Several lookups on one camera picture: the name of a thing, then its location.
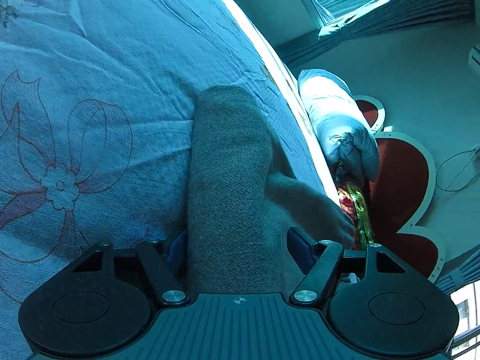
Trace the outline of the floral white bed sheet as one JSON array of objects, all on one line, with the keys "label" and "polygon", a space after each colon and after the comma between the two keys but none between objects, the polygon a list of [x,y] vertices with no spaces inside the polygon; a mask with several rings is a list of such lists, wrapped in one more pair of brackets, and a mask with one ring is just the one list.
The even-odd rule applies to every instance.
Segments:
[{"label": "floral white bed sheet", "polygon": [[1,0],[1,357],[20,304],[100,241],[186,217],[197,95],[250,92],[295,176],[330,195],[297,82],[234,0]]}]

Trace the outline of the red heart shaped headboard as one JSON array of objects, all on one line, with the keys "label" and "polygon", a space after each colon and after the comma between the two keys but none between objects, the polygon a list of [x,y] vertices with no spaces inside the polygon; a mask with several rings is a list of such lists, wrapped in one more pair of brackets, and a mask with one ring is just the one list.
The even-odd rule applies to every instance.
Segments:
[{"label": "red heart shaped headboard", "polygon": [[364,187],[374,240],[434,282],[445,263],[445,246],[436,231],[419,225],[434,195],[433,157],[411,136],[384,130],[386,111],[379,100],[367,95],[354,100],[380,153],[379,175]]}]

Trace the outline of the blue window curtain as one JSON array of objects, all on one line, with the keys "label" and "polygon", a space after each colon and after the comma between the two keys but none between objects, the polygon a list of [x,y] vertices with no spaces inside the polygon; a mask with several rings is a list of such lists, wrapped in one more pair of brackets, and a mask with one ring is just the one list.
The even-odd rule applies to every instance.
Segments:
[{"label": "blue window curtain", "polygon": [[473,18],[474,0],[373,0],[331,24],[281,44],[277,53],[286,64],[300,65],[344,41]]}]

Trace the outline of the dark grey fleece pants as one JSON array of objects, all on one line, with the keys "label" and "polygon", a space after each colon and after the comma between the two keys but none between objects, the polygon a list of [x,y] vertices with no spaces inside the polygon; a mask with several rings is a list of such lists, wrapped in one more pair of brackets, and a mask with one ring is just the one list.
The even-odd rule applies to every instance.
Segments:
[{"label": "dark grey fleece pants", "polygon": [[193,293],[290,293],[302,273],[290,228],[354,242],[352,221],[298,180],[256,100],[237,86],[199,95],[188,187],[188,288]]}]

